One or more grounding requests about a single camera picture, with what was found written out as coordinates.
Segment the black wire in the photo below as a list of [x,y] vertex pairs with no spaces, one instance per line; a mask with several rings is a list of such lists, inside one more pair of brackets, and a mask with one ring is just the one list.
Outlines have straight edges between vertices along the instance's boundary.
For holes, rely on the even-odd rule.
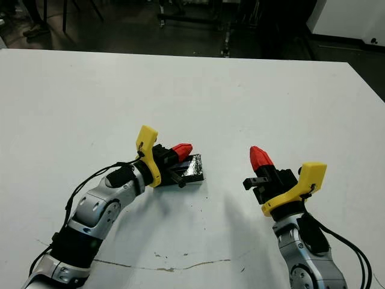
[[[105,172],[107,172],[109,169],[112,169],[114,167],[123,167],[123,166],[127,166],[127,165],[130,165],[138,160],[141,159],[141,157],[144,156],[144,154],[140,151],[138,151],[138,155],[139,155],[139,158],[133,160],[133,161],[129,161],[127,163],[123,163],[123,162],[118,162],[118,163],[115,163],[113,165],[110,165],[110,166],[107,166],[107,167],[104,167],[103,169],[100,169],[98,170],[96,173],[93,173],[91,176],[89,176],[87,179],[85,179],[84,181],[82,181],[75,189],[74,191],[72,192],[71,194],[71,197],[68,199],[67,201],[67,205],[65,207],[65,210],[66,210],[66,215],[64,217],[64,223],[60,229],[60,231],[62,231],[68,221],[69,221],[69,218],[70,218],[70,215],[71,215],[71,209],[72,209],[72,203],[73,203],[73,198],[81,191],[81,189],[86,185],[86,183],[88,183],[91,179],[95,178],[96,176],[100,176],[102,174],[104,174]],[[37,263],[37,261],[45,254],[48,252],[48,250],[50,250],[52,248],[52,243],[42,252],[40,253],[39,256],[36,257],[36,259],[32,262],[31,264],[31,267],[29,268],[29,275],[31,276],[33,270],[34,270],[34,267]]]
[[360,289],[364,289],[364,287],[365,287],[365,279],[366,279],[366,278],[365,278],[365,267],[364,267],[364,265],[363,265],[361,255],[358,254],[357,252],[356,252],[356,254],[357,254],[357,257],[359,258],[359,261],[360,261],[361,273],[362,273],[362,280],[361,280],[361,286],[360,286]]
[[321,230],[323,230],[325,233],[332,235],[334,238],[336,238],[337,240],[339,240],[343,244],[347,245],[350,249],[352,249],[354,251],[354,253],[357,254],[359,261],[360,261],[360,265],[361,265],[361,271],[362,271],[362,281],[361,281],[361,287],[360,287],[361,289],[364,289],[365,279],[366,279],[365,278],[365,267],[363,265],[362,259],[364,260],[364,262],[368,268],[368,281],[366,283],[365,289],[369,289],[371,284],[372,284],[372,266],[371,266],[368,258],[365,256],[365,254],[355,244],[353,244],[349,240],[343,238],[341,235],[339,235],[339,234],[333,232],[332,230],[328,229],[327,227],[325,227],[322,223],[320,223],[312,215],[310,215],[309,212],[306,210],[305,199],[307,199],[308,197],[311,197],[311,195],[312,195],[311,192],[313,190],[314,190],[314,188],[312,187],[312,190],[309,193],[301,196],[305,214],[307,214],[309,217],[311,217],[313,219],[313,221],[318,225],[318,227]]

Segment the chair leg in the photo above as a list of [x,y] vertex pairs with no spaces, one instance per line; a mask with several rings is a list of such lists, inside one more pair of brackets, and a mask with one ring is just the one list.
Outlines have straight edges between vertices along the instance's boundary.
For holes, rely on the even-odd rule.
[[63,32],[66,32],[67,28],[67,2],[68,0],[64,0],[64,6],[63,6]]
[[99,10],[97,9],[97,7],[96,7],[94,1],[93,1],[93,0],[90,0],[90,1],[91,1],[91,5],[92,5],[92,7],[94,8],[96,14],[99,16],[100,20],[103,22],[103,21],[104,21],[103,16],[101,15],[101,13],[99,12]]
[[47,0],[44,0],[43,19],[44,19],[44,22],[47,23]]
[[72,3],[73,3],[74,6],[76,7],[76,9],[77,9],[78,11],[80,11],[80,8],[79,8],[78,4],[76,3],[76,1],[75,1],[75,0],[72,0]]

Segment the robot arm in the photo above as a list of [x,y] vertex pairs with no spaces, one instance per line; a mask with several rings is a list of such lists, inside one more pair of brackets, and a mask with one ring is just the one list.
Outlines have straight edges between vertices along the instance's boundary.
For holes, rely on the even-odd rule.
[[165,149],[160,144],[153,147],[156,135],[153,129],[142,127],[137,141],[140,157],[111,166],[120,168],[83,195],[72,217],[42,253],[22,289],[83,286],[90,275],[91,263],[119,213],[143,193],[147,185],[156,187],[166,176],[180,187],[185,185],[183,179],[168,168],[183,161],[193,147],[190,144],[179,144],[173,149]]
[[250,161],[257,178],[243,182],[246,190],[254,187],[254,194],[265,216],[271,216],[273,231],[278,246],[289,270],[290,286],[293,289],[347,289],[341,271],[331,257],[329,243],[322,231],[333,235],[348,245],[368,267],[368,282],[371,285],[371,266],[367,257],[355,245],[330,231],[315,220],[306,210],[305,200],[322,185],[326,165],[305,163],[298,171],[297,181],[291,170],[277,170],[266,152],[256,146],[250,148]]

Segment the table surface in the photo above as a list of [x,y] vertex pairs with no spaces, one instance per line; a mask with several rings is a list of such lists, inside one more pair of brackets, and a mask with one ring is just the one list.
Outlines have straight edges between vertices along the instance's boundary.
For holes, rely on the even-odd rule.
[[[385,104],[348,64],[5,49],[0,63],[2,288],[24,283],[77,184],[133,159],[143,124],[191,142],[205,180],[130,204],[84,288],[289,288],[273,220],[242,186],[252,145],[280,169],[328,164],[308,210],[385,282]],[[358,288],[355,254],[328,239]]]

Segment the red fingertip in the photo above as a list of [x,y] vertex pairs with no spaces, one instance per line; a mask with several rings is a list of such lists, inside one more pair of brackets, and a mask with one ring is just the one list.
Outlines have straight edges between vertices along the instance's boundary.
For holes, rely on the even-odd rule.
[[183,161],[193,150],[193,146],[190,143],[180,143],[172,148],[178,154],[179,162]]
[[260,166],[273,164],[268,154],[257,146],[250,148],[250,162],[253,170],[256,171]]

